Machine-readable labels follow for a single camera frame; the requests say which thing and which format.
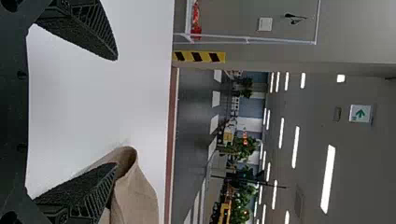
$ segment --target grey floor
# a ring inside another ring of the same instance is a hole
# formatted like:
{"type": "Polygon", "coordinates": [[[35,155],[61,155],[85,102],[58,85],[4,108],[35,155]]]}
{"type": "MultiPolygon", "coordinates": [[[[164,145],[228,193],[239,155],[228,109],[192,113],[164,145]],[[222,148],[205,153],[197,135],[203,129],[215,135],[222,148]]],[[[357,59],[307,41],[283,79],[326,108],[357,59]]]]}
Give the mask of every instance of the grey floor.
{"type": "MultiPolygon", "coordinates": [[[[269,94],[272,110],[266,133],[267,162],[272,163],[270,182],[286,185],[271,209],[273,191],[263,194],[266,224],[310,223],[394,223],[396,201],[396,81],[380,78],[334,76],[306,77],[300,89],[300,75],[290,76],[284,91],[282,74],[279,93],[269,94]],[[373,125],[348,122],[351,104],[374,105],[373,125]],[[342,108],[341,120],[333,121],[335,107],[342,108]],[[277,147],[281,118],[285,118],[283,147],[277,147]],[[297,166],[291,168],[295,126],[301,127],[297,166]],[[328,145],[336,147],[332,191],[328,214],[320,209],[328,145]],[[295,213],[296,189],[304,195],[301,219],[295,213]]],[[[258,219],[262,219],[262,205],[258,219]]]]}
{"type": "Polygon", "coordinates": [[[219,123],[229,115],[231,82],[223,74],[214,79],[213,70],[180,69],[177,140],[172,201],[172,223],[183,223],[197,193],[202,188],[208,163],[208,147],[216,132],[210,134],[210,120],[219,123]],[[220,106],[212,108],[212,91],[220,91],[220,106]]]}

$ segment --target white wall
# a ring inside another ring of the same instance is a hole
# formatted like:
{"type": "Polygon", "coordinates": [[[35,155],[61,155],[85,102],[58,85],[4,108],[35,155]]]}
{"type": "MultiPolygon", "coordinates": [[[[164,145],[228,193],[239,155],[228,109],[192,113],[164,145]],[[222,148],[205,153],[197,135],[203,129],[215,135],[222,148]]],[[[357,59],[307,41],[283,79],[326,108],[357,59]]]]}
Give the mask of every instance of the white wall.
{"type": "Polygon", "coordinates": [[[105,61],[34,26],[28,35],[33,197],[130,145],[163,222],[174,3],[104,0],[120,58],[105,61]]]}

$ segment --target fluorescent light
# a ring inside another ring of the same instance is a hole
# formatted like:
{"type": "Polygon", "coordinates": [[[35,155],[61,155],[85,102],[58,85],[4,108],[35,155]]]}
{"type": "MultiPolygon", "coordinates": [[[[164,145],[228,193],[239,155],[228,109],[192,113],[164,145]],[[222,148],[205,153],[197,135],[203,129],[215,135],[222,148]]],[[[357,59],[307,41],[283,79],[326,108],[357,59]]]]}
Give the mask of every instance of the fluorescent light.
{"type": "Polygon", "coordinates": [[[296,168],[296,162],[297,162],[297,152],[298,152],[298,143],[300,141],[300,127],[296,127],[296,131],[294,134],[294,146],[293,146],[293,155],[291,157],[291,167],[293,169],[296,168]]]}
{"type": "Polygon", "coordinates": [[[338,83],[345,82],[345,81],[346,81],[346,75],[338,75],[337,76],[338,83]]]}
{"type": "Polygon", "coordinates": [[[332,189],[332,171],[334,169],[335,147],[329,145],[326,160],[326,171],[324,173],[323,190],[320,207],[325,214],[329,209],[330,191],[332,189]]]}
{"type": "Polygon", "coordinates": [[[301,85],[300,85],[301,89],[305,88],[305,77],[306,77],[306,74],[301,73],[301,85]]]}
{"type": "Polygon", "coordinates": [[[271,174],[271,162],[268,162],[267,165],[267,177],[265,178],[265,181],[270,181],[270,174],[271,174]]]}
{"type": "Polygon", "coordinates": [[[266,213],[266,210],[267,210],[267,205],[264,205],[262,207],[262,224],[265,224],[265,213],[266,213]]]}
{"type": "Polygon", "coordinates": [[[262,119],[262,125],[265,125],[266,120],[267,120],[267,108],[264,108],[264,117],[262,119]]]}
{"type": "Polygon", "coordinates": [[[264,156],[262,157],[262,170],[265,170],[265,160],[267,158],[267,151],[264,150],[264,156]]]}
{"type": "Polygon", "coordinates": [[[286,211],[285,224],[289,224],[289,222],[290,222],[290,214],[289,214],[289,211],[286,211]]]}
{"type": "Polygon", "coordinates": [[[260,186],[259,204],[262,204],[262,186],[260,186]]]}
{"type": "Polygon", "coordinates": [[[287,91],[289,88],[289,72],[286,73],[285,77],[285,91],[287,91]]]}
{"type": "Polygon", "coordinates": [[[263,148],[263,143],[260,145],[260,160],[262,159],[262,148],[263,148]]]}
{"type": "Polygon", "coordinates": [[[271,118],[271,110],[268,110],[268,114],[267,114],[267,127],[266,127],[266,130],[267,130],[267,131],[270,129],[270,118],[271,118]]]}
{"type": "Polygon", "coordinates": [[[254,217],[257,215],[257,201],[254,203],[254,217]]]}
{"type": "Polygon", "coordinates": [[[280,72],[277,72],[277,74],[276,74],[276,88],[275,88],[276,92],[279,92],[279,80],[280,80],[280,72]]]}
{"type": "Polygon", "coordinates": [[[274,184],[273,204],[272,204],[273,210],[275,210],[275,205],[276,205],[276,192],[277,192],[277,180],[275,181],[274,184]]]}
{"type": "Polygon", "coordinates": [[[270,93],[274,91],[274,73],[271,74],[271,87],[270,87],[270,93]]]}
{"type": "Polygon", "coordinates": [[[282,148],[283,143],[283,126],[285,125],[285,119],[280,119],[280,133],[279,133],[279,149],[282,148]]]}

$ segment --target green arrow sign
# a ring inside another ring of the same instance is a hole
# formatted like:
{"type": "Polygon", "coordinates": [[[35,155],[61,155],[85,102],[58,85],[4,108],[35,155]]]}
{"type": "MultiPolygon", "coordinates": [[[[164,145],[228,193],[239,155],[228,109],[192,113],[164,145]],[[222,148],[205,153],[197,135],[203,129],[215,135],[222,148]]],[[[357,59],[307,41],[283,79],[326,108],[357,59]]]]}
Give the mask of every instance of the green arrow sign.
{"type": "Polygon", "coordinates": [[[356,116],[359,117],[361,119],[361,117],[366,116],[366,114],[364,113],[364,111],[361,109],[358,112],[356,112],[356,116]]]}

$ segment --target floor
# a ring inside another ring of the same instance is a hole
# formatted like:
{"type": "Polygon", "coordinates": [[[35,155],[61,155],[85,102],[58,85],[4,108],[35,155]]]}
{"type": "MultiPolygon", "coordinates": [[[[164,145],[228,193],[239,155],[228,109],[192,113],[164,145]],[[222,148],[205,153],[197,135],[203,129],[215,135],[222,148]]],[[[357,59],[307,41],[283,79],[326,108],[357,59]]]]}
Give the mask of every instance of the floor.
{"type": "Polygon", "coordinates": [[[200,196],[218,125],[230,115],[231,82],[213,70],[180,69],[177,102],[172,223],[203,223],[200,196]],[[214,104],[214,92],[220,93],[214,104]]]}
{"type": "Polygon", "coordinates": [[[270,128],[265,132],[266,165],[272,163],[270,183],[279,189],[273,210],[272,189],[262,195],[258,223],[394,223],[396,201],[396,82],[374,77],[348,77],[337,83],[336,75],[290,74],[285,91],[281,74],[279,92],[269,93],[270,128]],[[372,124],[348,122],[350,105],[373,105],[372,124]],[[342,109],[334,121],[334,109],[342,109]],[[281,118],[285,120],[279,149],[281,118]],[[301,128],[296,167],[291,167],[296,126],[301,128]],[[335,147],[334,170],[327,214],[321,195],[328,146],[335,147]]]}
{"type": "Polygon", "coordinates": [[[117,41],[116,62],[35,25],[29,30],[26,186],[38,196],[115,147],[133,146],[163,221],[174,1],[101,2],[117,41]]]}

